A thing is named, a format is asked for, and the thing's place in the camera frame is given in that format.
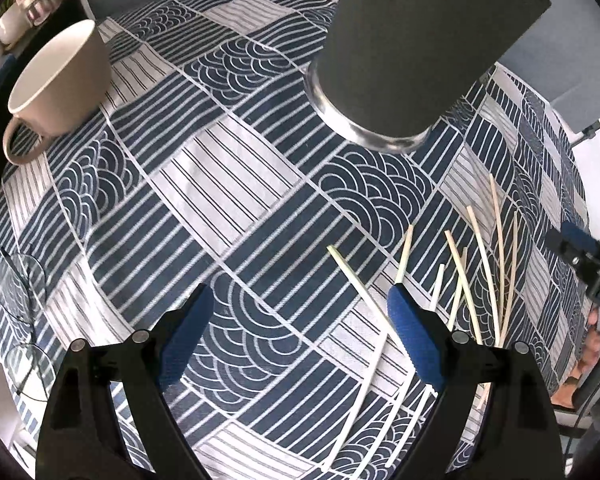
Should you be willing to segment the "person's right hand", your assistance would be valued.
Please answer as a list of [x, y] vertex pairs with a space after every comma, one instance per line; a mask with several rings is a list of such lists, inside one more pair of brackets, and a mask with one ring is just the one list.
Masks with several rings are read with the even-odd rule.
[[588, 332], [583, 343], [581, 359], [573, 367], [568, 378], [552, 395], [552, 403], [561, 408], [573, 409], [572, 396], [581, 376], [600, 359], [600, 333], [597, 331], [598, 309], [592, 307], [588, 314]]

